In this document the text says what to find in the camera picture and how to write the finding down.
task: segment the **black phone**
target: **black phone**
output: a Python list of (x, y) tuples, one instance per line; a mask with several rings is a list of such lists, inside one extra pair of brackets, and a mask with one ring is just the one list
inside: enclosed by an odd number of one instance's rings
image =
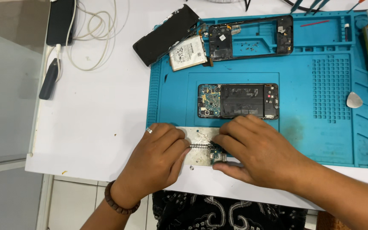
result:
[[(66, 39), (72, 22), (75, 0), (57, 0), (51, 3), (49, 13), (48, 32), (46, 44), (56, 46), (56, 44), (66, 45)], [(73, 28), (70, 30), (68, 44), (72, 43)]]

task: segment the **screwdriver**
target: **screwdriver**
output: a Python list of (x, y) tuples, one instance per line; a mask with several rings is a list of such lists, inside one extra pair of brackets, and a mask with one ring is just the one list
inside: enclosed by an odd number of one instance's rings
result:
[(360, 3), (364, 2), (365, 0), (359, 0), (359, 2), (357, 4), (355, 4), (355, 6), (353, 6), (351, 9), (349, 9), (349, 11), (347, 13), (350, 13), (350, 11), (352, 11), (354, 8), (356, 8), (356, 6), (358, 6)]
[(305, 16), (310, 13), (312, 11), (312, 9), (320, 2), (321, 0), (314, 0), (314, 2), (312, 3), (312, 5), (310, 5), (310, 8), (308, 9), (308, 11), (306, 11)]
[(324, 7), (326, 5), (326, 3), (328, 3), (330, 0), (323, 0), (322, 3), (320, 3), (319, 7), (316, 9), (316, 11), (313, 13), (313, 15), (315, 15), (319, 10), (320, 8)]
[(293, 5), (292, 9), (290, 10), (290, 13), (293, 13), (302, 2), (303, 0), (297, 0), (296, 3)]

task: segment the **left hand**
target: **left hand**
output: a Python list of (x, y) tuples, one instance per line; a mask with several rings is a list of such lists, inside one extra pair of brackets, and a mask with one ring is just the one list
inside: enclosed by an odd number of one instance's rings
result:
[(145, 132), (125, 168), (110, 189), (113, 200), (126, 209), (143, 197), (177, 181), (190, 143), (182, 130), (167, 123), (154, 123)]

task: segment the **red spudger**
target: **red spudger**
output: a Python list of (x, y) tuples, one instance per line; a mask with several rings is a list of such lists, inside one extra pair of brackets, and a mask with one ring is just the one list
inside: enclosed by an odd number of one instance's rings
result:
[(317, 23), (303, 24), (303, 25), (301, 25), (300, 27), (309, 26), (309, 25), (313, 25), (313, 24), (326, 23), (326, 22), (330, 22), (330, 20), (321, 21), (321, 22), (317, 22)]

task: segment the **person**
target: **person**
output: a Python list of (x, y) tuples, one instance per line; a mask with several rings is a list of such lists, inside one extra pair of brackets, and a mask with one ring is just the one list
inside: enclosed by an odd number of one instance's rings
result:
[[(149, 128), (152, 132), (145, 132), (110, 188), (118, 206), (131, 209), (153, 194), (159, 230), (303, 229), (306, 210), (161, 191), (177, 181), (190, 143), (173, 125), (154, 123)], [(222, 125), (213, 142), (243, 165), (216, 163), (214, 170), (255, 186), (291, 192), (353, 230), (368, 229), (368, 184), (307, 158), (263, 120), (236, 117)], [(103, 200), (81, 229), (122, 230), (128, 218)]]

